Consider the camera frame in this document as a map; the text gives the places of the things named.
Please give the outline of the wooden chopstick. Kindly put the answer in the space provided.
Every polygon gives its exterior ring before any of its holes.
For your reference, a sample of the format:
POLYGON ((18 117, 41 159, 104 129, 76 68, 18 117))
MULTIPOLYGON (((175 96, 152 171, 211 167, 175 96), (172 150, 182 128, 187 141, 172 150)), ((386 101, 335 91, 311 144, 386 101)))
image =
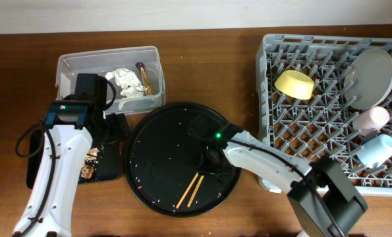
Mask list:
POLYGON ((200 186, 201 186, 201 184, 202 184, 202 182, 203 182, 203 179, 204 179, 204 175, 202 175, 201 177, 200 177, 200 179, 198 180, 198 183, 196 184, 196 187, 195 187, 195 189, 193 190, 193 193, 192 193, 192 195, 191 195, 191 197, 190 197, 190 199, 189 199, 189 201, 188 201, 188 203, 187 203, 187 207, 189 208, 189 207, 191 207, 191 205, 192 205, 192 203, 193 203, 193 201, 194 201, 194 198, 196 197, 196 194, 198 193, 198 190, 199 190, 199 188, 200 188, 200 186))
POLYGON ((193 186, 193 184, 195 183, 195 181, 197 180, 197 178, 199 177, 199 173, 197 172, 193 179, 191 180, 190 184, 187 186, 186 190, 184 191, 183 195, 181 196, 179 202, 177 203, 177 205, 175 206, 177 209, 179 209, 179 207, 182 205, 185 197, 187 196, 187 194, 189 193, 191 187, 193 186))

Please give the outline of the gold coffee sachet wrapper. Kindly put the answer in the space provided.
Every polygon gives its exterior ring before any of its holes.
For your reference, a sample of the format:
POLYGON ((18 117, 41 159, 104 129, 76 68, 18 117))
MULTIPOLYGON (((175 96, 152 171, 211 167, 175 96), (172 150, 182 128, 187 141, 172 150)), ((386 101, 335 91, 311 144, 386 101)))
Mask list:
POLYGON ((142 77, 142 83, 143 83, 143 85, 145 87, 146 95, 153 95, 154 94, 154 90, 153 90, 151 84, 149 83, 144 63, 137 62, 136 63, 136 68, 139 70, 139 73, 140 73, 140 75, 142 77))

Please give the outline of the round black serving tray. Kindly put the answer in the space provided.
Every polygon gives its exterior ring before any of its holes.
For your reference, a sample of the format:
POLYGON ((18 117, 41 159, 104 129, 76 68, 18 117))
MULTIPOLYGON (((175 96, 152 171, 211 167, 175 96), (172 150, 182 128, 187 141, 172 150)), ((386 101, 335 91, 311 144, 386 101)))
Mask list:
POLYGON ((234 190, 242 170, 235 168, 232 180, 205 176, 191 207, 187 203, 198 183, 191 187, 182 205, 175 206, 197 173, 201 161, 184 131, 189 113, 220 115, 197 103, 173 103, 144 117, 130 137, 124 155, 126 179, 136 197, 150 209, 171 217, 195 217, 224 202, 234 190))

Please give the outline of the food scraps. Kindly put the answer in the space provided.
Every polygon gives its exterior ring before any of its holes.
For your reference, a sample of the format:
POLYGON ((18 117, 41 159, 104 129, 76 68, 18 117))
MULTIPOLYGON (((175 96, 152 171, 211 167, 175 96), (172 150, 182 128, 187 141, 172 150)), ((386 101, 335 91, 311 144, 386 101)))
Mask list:
POLYGON ((91 180, 95 171, 98 161, 99 149, 96 147, 91 148, 86 156, 82 168, 80 170, 80 177, 84 180, 91 180))

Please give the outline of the yellow bowl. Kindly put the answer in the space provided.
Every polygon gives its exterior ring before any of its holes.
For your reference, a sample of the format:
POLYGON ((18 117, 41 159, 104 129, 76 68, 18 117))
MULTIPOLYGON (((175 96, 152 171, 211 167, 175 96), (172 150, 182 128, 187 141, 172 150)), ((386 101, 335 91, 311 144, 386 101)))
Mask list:
POLYGON ((285 95, 295 99, 309 100, 314 90, 314 81, 307 75, 295 71, 284 71, 274 83, 285 95))

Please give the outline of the pink cup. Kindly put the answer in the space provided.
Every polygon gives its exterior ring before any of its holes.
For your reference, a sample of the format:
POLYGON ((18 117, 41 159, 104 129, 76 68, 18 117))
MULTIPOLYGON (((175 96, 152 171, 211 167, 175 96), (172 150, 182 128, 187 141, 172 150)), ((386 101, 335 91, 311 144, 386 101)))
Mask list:
POLYGON ((375 106, 359 114, 359 116, 353 120, 352 126, 355 130, 360 130, 361 136, 367 136, 386 125, 389 122, 389 119, 390 114, 387 109, 375 106))

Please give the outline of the blue cup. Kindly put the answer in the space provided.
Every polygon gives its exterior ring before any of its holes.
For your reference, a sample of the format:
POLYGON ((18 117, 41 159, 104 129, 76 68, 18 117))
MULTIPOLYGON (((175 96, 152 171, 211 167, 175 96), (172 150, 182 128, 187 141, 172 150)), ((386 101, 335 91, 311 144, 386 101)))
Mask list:
POLYGON ((370 169, 376 169, 392 156, 392 137, 381 134, 363 145, 357 156, 370 169))

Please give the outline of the grey ceramic plate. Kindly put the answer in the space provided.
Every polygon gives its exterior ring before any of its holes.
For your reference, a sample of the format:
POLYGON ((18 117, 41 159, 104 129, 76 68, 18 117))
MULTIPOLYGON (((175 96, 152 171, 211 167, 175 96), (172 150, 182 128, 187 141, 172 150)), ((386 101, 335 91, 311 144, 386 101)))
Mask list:
POLYGON ((365 110, 381 103, 392 90, 392 57, 382 49, 369 49, 351 64, 345 76, 344 98, 351 107, 365 110))

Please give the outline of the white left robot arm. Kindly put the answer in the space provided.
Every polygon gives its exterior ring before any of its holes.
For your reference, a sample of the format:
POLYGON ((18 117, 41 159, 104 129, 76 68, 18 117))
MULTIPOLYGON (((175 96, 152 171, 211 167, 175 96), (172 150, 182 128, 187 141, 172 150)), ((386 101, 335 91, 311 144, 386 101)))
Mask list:
POLYGON ((28 204, 13 236, 70 236, 81 168, 93 147, 103 149, 130 136, 124 114, 106 115, 115 87, 98 74, 79 74, 74 92, 55 100, 38 126, 42 158, 28 204))

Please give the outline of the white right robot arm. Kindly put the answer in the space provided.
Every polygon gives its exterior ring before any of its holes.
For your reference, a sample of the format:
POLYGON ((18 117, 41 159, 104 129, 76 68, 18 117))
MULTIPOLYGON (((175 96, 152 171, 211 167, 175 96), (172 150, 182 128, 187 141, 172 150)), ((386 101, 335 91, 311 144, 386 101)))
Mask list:
POLYGON ((301 236, 347 236, 368 205, 331 158, 298 158, 265 145, 230 122, 204 115, 188 133, 214 165, 236 167, 268 180, 286 194, 302 227, 301 236))

